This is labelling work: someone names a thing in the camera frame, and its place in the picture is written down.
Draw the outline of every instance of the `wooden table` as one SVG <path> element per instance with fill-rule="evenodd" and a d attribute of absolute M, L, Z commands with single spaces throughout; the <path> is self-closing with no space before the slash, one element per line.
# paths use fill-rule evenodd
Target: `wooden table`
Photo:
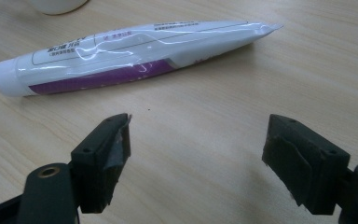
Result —
<path fill-rule="evenodd" d="M 127 112 L 132 156 L 114 199 L 82 223 L 337 223 L 298 208 L 262 161 L 269 114 L 297 119 L 358 164 L 358 1 L 108 1 L 48 16 L 0 0 L 0 62 L 121 27 L 244 20 L 284 27 L 168 75 L 70 93 L 0 93 L 0 203 L 33 169 L 68 162 L 103 119 Z"/>

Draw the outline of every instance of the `light wood tabletop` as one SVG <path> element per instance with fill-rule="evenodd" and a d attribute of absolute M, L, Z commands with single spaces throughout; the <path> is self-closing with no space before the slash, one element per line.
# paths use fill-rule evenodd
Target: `light wood tabletop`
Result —
<path fill-rule="evenodd" d="M 103 120 L 132 114 L 131 157 L 102 214 L 81 223 L 337 223 L 297 207 L 261 161 L 270 114 L 358 165 L 358 1 L 90 0 L 58 16 L 0 0 L 0 62 L 85 35 L 165 21 L 264 21 L 254 44 L 158 77 L 85 91 L 0 93 L 0 203 Z"/>

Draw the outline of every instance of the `toothpaste tube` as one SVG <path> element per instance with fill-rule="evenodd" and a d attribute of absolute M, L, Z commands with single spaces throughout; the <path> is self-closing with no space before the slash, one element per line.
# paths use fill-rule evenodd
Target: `toothpaste tube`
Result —
<path fill-rule="evenodd" d="M 153 77 L 249 44 L 280 25 L 180 21 L 78 38 L 0 62 L 0 92 L 50 94 Z"/>

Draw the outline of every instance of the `screw hole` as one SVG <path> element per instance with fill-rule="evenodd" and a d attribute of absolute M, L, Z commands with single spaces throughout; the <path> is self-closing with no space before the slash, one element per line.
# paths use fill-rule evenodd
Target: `screw hole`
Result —
<path fill-rule="evenodd" d="M 38 176 L 40 178 L 48 178 L 48 177 L 56 175 L 59 172 L 60 172 L 60 168 L 53 166 L 53 167 L 48 167 L 48 168 L 42 170 L 41 172 L 39 172 Z"/>

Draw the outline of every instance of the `white tube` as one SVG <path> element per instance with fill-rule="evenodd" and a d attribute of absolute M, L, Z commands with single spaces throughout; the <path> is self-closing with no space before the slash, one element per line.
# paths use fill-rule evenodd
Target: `white tube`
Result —
<path fill-rule="evenodd" d="M 0 92 L 50 94 L 152 77 L 239 48 L 279 28 L 262 22 L 184 21 L 90 35 L 0 62 Z"/>

